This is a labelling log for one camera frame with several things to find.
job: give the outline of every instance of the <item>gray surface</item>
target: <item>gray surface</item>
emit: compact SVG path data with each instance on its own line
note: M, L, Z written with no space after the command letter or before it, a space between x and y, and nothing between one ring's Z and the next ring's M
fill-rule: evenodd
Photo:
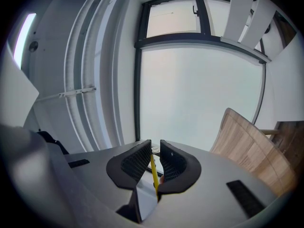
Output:
M201 164L197 182L181 194L163 195L154 212L142 223L147 227L228 228L247 220L226 183L241 180L266 206L275 194L233 161L184 144L169 142L194 155Z
M81 167L71 169L59 146L56 144L48 144L48 146L56 177L68 202L71 204L71 209L79 227L143 228L143 226L116 214L101 203L95 193L90 192L74 175L75 172L73 170Z
M274 219L291 197L291 192L285 193L273 201L266 209L249 220L237 225L235 228L261 228L266 227Z
M129 203L132 191L118 188L106 173L106 165L112 157L140 143L142 141L102 151L65 155L65 158L67 162L81 159L90 161L89 164L75 167L72 171L103 204L117 211L122 205Z
M54 175L43 138L26 129L1 124L0 132L0 154L4 166L27 207L48 224L75 227L75 217Z

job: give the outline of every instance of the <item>black slot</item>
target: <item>black slot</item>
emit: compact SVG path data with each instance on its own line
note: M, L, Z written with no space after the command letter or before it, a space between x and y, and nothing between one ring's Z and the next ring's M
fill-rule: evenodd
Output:
M90 161L88 161L87 159L83 159L83 160L69 162L68 165L71 168L74 168L74 167L85 165L85 164L88 164L88 163L90 163Z
M261 212L265 206L256 198L256 196L240 181L235 180L226 183L233 196L236 198L248 218Z

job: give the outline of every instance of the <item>chair backrest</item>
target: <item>chair backrest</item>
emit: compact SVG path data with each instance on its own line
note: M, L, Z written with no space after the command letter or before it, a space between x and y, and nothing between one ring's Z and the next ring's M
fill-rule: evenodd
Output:
M296 185L285 156L251 122L227 108L212 153L225 156L266 183L278 196Z

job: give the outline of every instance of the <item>white panel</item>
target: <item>white panel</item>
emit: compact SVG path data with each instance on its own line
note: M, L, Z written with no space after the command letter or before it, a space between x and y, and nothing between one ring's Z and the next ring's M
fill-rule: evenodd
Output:
M211 35L223 36L229 16L230 3L221 0L204 0L209 22Z
M149 14L147 38L180 32L200 33L200 19L195 0L177 0L152 6Z
M226 108L251 121L262 67L211 47L143 50L141 138L209 151Z
M231 0L224 37L238 41L248 19L253 0Z
M270 0L258 0L256 11L241 43L251 49L255 48L276 12L275 5Z
M248 30L248 26L245 25L244 29L243 29L243 32L242 32L240 38L238 39L238 42L242 41L242 39L243 39L243 37L244 37L244 35L245 35L245 33L246 33L247 30ZM262 49L261 49L261 43L260 43L260 41L257 43L255 49L258 50L259 52L261 52Z
M0 123L23 127L38 90L18 68L8 45L0 61Z
M298 32L269 64L277 121L304 121L304 39Z

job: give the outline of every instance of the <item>window frame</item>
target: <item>window frame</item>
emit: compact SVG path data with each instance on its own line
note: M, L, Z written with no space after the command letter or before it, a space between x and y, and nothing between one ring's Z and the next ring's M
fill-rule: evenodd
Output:
M150 9L153 5L158 5L164 2L175 1L175 0L151 0L142 4L142 12L139 21L137 39L134 44L135 51L135 67L134 67L134 123L135 123L135 139L136 141L140 140L140 77L141 77L141 62L142 62L142 49L151 46L160 46L165 44L174 44L174 43L188 43L188 44L203 44L203 45L214 45L223 48L232 49L240 53L246 54L250 57L253 57L259 60L259 63L262 64L262 85L260 99L256 108L256 112L252 119L254 124L257 120L258 113L260 111L264 90L265 90L265 78L266 78L266 61L263 58L260 58L256 54L253 54L249 51L246 51L242 48L222 42L221 37L211 35L210 22L207 13L207 8L204 0L195 0L198 8L198 16L200 22L200 33L172 33L158 35L154 37L147 38L148 22ZM256 50L259 54L265 55L264 46L262 39L260 40L261 52Z

